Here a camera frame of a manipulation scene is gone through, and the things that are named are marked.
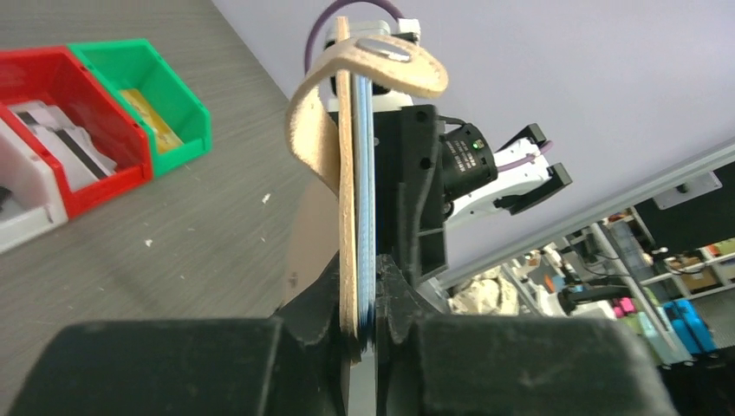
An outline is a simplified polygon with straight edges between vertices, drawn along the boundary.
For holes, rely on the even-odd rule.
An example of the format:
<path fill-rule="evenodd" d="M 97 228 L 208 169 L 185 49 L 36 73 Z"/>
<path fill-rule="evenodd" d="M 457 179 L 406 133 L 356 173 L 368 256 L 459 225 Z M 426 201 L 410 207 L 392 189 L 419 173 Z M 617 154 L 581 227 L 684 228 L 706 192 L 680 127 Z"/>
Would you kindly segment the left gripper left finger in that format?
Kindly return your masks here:
<path fill-rule="evenodd" d="M 267 318 L 82 322 L 42 351 L 12 415 L 342 415 L 339 261 Z"/>

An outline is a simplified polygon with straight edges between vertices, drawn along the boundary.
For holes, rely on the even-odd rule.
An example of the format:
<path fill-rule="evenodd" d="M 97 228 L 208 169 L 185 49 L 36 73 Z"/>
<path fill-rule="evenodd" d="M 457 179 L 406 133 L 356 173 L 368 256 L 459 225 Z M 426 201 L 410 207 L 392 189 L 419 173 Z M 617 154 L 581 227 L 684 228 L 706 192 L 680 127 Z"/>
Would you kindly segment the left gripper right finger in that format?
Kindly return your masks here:
<path fill-rule="evenodd" d="M 379 415 L 673 415 L 647 350 L 595 318 L 440 314 L 378 259 Z"/>

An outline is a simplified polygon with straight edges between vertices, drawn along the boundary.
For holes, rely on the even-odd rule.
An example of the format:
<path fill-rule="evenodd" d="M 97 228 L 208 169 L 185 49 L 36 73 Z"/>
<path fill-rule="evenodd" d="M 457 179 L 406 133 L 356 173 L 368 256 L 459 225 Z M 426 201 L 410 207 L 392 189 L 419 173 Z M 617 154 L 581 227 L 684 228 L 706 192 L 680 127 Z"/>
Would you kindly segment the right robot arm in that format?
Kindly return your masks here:
<path fill-rule="evenodd" d="M 537 124 L 497 152 L 471 123 L 431 105 L 377 113 L 376 251 L 414 286 L 446 269 L 446 231 L 498 211 L 516 215 L 570 185 Z"/>

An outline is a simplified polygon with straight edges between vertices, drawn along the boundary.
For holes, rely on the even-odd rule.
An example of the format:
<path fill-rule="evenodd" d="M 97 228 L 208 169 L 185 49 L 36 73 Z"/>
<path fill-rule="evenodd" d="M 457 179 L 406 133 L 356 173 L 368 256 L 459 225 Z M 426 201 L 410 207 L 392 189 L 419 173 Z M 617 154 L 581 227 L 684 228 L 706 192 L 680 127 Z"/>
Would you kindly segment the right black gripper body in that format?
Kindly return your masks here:
<path fill-rule="evenodd" d="M 432 105 L 374 117 L 377 251 L 411 285 L 446 269 L 443 132 Z"/>

